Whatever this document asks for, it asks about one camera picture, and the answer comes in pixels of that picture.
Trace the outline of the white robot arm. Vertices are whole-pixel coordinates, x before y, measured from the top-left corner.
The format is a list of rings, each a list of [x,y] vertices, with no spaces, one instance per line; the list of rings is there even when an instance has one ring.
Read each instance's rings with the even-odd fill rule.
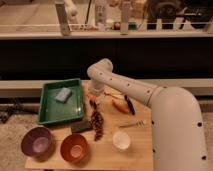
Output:
[[[191,92],[115,74],[107,58],[87,74],[90,92],[110,86],[151,109],[154,171],[209,171],[202,112]]]

